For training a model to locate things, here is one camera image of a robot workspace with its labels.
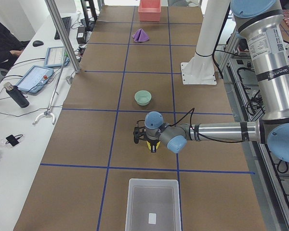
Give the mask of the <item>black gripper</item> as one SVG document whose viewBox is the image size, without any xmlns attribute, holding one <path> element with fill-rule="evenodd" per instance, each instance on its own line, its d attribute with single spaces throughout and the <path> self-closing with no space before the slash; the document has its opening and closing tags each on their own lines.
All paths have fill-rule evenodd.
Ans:
<svg viewBox="0 0 289 231">
<path fill-rule="evenodd" d="M 147 139 L 146 141 L 148 147 L 150 147 L 150 152 L 155 153 L 157 151 L 156 147 L 159 147 L 160 141 L 159 140 L 152 140 L 152 139 Z"/>
</svg>

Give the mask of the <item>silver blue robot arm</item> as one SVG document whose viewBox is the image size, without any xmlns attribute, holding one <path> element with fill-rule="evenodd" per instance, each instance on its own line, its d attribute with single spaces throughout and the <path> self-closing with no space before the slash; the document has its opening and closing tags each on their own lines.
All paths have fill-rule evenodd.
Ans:
<svg viewBox="0 0 289 231">
<path fill-rule="evenodd" d="M 264 115 L 255 122 L 170 125 L 160 113 L 150 112 L 144 120 L 144 138 L 161 142 L 176 154 L 188 141 L 257 141 L 289 162 L 289 61 L 279 28 L 284 17 L 279 1 L 208 1 L 195 55 L 182 63 L 182 77 L 186 84 L 213 83 L 212 55 L 228 10 L 234 14 L 238 33 L 247 41 Z"/>
</svg>

